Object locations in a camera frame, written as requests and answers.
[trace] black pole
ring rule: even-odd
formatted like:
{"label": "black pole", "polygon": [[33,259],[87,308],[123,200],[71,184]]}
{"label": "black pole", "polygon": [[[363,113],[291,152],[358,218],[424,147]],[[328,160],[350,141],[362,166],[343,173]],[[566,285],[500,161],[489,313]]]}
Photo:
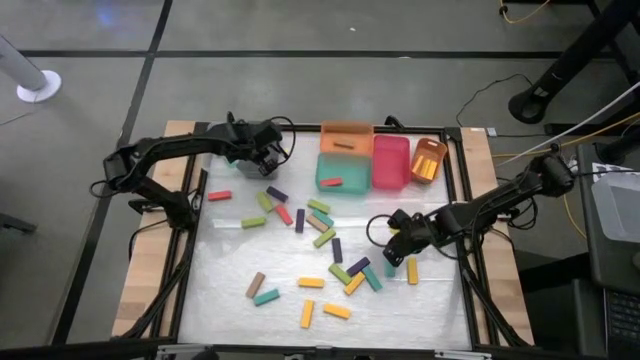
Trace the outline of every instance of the black pole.
{"label": "black pole", "polygon": [[640,148],[640,129],[625,134],[610,144],[596,144],[596,152],[600,160],[607,164],[620,164],[625,155]]}
{"label": "black pole", "polygon": [[638,0],[612,0],[533,86],[509,100],[511,115],[526,124],[542,121],[551,100],[637,16],[638,9]]}

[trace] teal block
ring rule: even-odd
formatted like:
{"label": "teal block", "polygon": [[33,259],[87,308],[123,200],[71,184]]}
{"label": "teal block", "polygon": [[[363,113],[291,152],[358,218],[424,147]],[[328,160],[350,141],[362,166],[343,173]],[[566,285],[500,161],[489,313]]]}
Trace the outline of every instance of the teal block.
{"label": "teal block", "polygon": [[271,291],[267,291],[264,294],[256,295],[253,298],[253,303],[256,306],[260,306],[268,303],[269,301],[273,301],[279,297],[280,297],[280,293],[278,292],[278,289],[273,289]]}
{"label": "teal block", "polygon": [[394,277],[396,276],[396,268],[391,265],[387,259],[384,259],[384,276]]}
{"label": "teal block", "polygon": [[365,266],[365,268],[362,269],[362,272],[364,273],[364,277],[367,279],[369,285],[371,285],[373,291],[382,289],[382,284],[380,284],[380,280],[378,280],[378,277],[373,272],[371,266]]}
{"label": "teal block", "polygon": [[313,210],[313,216],[315,216],[318,220],[322,221],[328,227],[332,227],[333,226],[333,220],[331,220],[331,218],[328,217],[322,211],[317,210],[317,209]]}

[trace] plastic sheet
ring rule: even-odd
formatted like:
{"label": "plastic sheet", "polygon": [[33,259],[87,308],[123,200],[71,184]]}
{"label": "plastic sheet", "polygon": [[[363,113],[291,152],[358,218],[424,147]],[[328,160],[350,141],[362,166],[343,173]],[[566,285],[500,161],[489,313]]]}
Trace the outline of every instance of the plastic sheet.
{"label": "plastic sheet", "polygon": [[[374,189],[367,195],[321,193],[314,175],[319,152],[319,133],[299,133],[292,158],[278,169],[275,180],[245,179],[224,159],[211,159],[206,192],[231,190],[231,200],[203,203],[189,276],[179,342],[263,345],[333,346],[387,349],[470,349],[461,280],[456,262],[434,249],[416,255],[420,282],[407,283],[406,262],[392,279],[384,276],[382,249],[366,238],[365,226],[377,214],[397,208],[407,213],[429,212],[448,203],[445,176],[429,186],[410,183],[402,191]],[[413,149],[421,136],[407,136]],[[285,144],[290,142],[287,134]],[[330,242],[316,249],[312,241],[320,233],[305,223],[304,233],[286,226],[275,212],[267,224],[248,230],[240,220],[264,216],[255,200],[269,185],[289,195],[287,210],[314,198],[331,206],[337,237],[342,242],[348,268],[369,257],[383,288],[374,292],[364,282],[351,296],[327,270],[333,262]],[[386,243],[391,233],[386,219],[374,222],[372,236]],[[444,249],[450,254],[455,248]],[[245,297],[256,272],[266,279],[258,293],[278,288],[280,298],[260,307]],[[322,289],[299,288],[301,276],[322,277]],[[316,302],[311,327],[300,327],[304,300]],[[326,303],[352,311],[349,320],[322,312]]]}

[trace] black stand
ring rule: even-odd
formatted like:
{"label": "black stand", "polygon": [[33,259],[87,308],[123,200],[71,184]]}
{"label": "black stand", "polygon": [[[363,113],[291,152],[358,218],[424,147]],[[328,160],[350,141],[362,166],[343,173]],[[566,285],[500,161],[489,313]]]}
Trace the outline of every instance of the black stand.
{"label": "black stand", "polygon": [[610,45],[613,38],[632,19],[637,18],[638,9],[640,9],[640,1],[612,0],[602,14],[596,17],[587,30],[562,53],[533,86],[511,98],[509,101],[511,115],[527,124],[542,121],[547,106],[553,98],[602,48]]}

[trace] white pole base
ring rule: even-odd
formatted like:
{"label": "white pole base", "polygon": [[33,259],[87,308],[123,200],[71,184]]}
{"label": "white pole base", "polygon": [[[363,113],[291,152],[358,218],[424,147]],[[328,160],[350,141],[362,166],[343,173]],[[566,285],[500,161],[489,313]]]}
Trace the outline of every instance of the white pole base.
{"label": "white pole base", "polygon": [[54,96],[62,86],[62,78],[56,72],[51,70],[42,70],[42,74],[47,79],[47,85],[37,91],[31,91],[18,86],[16,93],[20,100],[28,103],[43,102]]}

